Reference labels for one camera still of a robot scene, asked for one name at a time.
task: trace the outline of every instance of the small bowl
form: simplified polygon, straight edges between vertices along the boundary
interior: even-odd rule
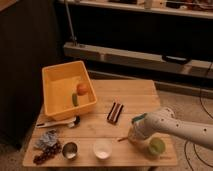
[[[93,144],[93,152],[98,159],[107,159],[112,153],[112,144],[108,139],[98,139]]]
[[[69,142],[63,146],[62,154],[67,159],[74,159],[77,156],[78,147],[74,142]]]

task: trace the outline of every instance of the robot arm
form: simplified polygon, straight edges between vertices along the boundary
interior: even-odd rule
[[[144,140],[155,132],[167,133],[213,150],[213,125],[185,122],[172,118],[170,108],[147,113],[133,123],[135,137]]]

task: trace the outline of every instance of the wooden table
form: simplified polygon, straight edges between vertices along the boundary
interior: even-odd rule
[[[0,11],[4,10],[5,8],[13,5],[18,0],[0,0]]]
[[[140,152],[128,140],[118,142],[125,137],[134,116],[151,112],[160,107],[159,98],[151,80],[92,80],[98,103],[93,112],[81,116],[78,127],[69,129],[59,126],[59,140],[62,144],[73,141],[78,145],[78,157],[68,161],[58,154],[54,159],[46,161],[41,167],[94,167],[94,166],[174,166],[177,165],[176,152],[169,135],[156,133],[166,143],[166,151],[158,158],[152,157],[148,151]],[[106,121],[113,102],[124,105],[116,125]],[[47,121],[41,113],[37,123]],[[24,166],[36,166],[33,158],[40,154],[40,150],[33,148],[34,142],[51,128],[35,128],[23,160]],[[98,138],[108,138],[112,142],[112,155],[104,162],[100,162],[93,154],[92,147]]]

